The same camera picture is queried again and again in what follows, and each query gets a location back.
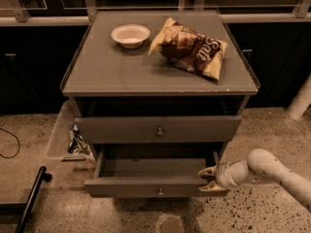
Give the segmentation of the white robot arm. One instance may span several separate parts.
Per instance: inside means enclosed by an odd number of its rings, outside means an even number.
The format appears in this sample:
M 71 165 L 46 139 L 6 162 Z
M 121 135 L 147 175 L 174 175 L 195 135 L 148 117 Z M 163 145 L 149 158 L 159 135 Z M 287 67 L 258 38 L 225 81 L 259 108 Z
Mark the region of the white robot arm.
M 268 150 L 251 150 L 246 159 L 207 167 L 198 176 L 212 179 L 199 188 L 202 192 L 230 190 L 243 183 L 277 183 L 311 212 L 311 181 L 287 168 Z

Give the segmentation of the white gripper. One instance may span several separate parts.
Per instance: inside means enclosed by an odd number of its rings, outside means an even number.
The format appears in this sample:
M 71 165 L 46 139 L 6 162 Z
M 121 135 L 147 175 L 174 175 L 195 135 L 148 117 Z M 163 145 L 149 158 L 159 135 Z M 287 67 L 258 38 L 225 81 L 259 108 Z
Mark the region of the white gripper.
M 216 178 L 206 185 L 199 188 L 202 192 L 219 192 L 226 189 L 233 189 L 238 183 L 233 178 L 234 163 L 220 163 L 217 167 L 207 167 L 198 172 L 198 176 L 202 179 Z

